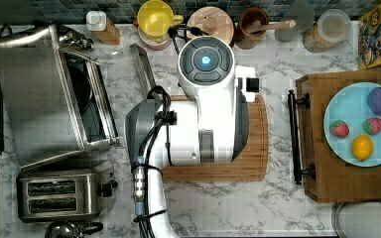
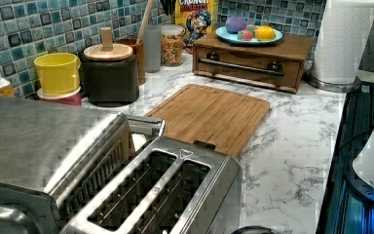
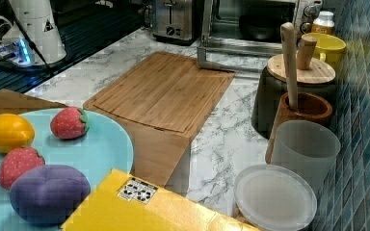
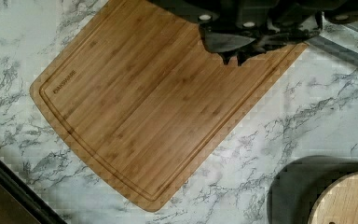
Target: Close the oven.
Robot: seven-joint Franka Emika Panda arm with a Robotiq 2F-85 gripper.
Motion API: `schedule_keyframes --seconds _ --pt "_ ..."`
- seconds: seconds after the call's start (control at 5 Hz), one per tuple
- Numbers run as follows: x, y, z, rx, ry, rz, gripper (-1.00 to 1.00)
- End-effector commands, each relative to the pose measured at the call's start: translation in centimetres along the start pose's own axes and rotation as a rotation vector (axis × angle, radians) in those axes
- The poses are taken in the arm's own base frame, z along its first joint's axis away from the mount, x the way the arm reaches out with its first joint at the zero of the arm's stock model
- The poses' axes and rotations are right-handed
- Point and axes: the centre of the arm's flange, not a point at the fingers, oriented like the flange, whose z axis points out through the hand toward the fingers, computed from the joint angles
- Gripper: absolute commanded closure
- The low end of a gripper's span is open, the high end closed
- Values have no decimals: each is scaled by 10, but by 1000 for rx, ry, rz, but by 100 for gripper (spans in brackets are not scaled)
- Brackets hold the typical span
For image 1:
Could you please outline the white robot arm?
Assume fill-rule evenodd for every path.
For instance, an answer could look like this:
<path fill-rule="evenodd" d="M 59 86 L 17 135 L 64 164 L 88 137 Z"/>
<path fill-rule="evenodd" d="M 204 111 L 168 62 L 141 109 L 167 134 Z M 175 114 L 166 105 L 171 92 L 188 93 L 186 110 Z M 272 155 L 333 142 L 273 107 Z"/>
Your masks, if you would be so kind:
<path fill-rule="evenodd" d="M 214 36 L 188 41 L 177 70 L 184 101 L 155 85 L 124 121 L 141 238 L 179 238 L 167 212 L 163 168 L 230 163 L 249 136 L 254 97 L 238 86 L 247 71 L 236 65 L 227 43 Z"/>

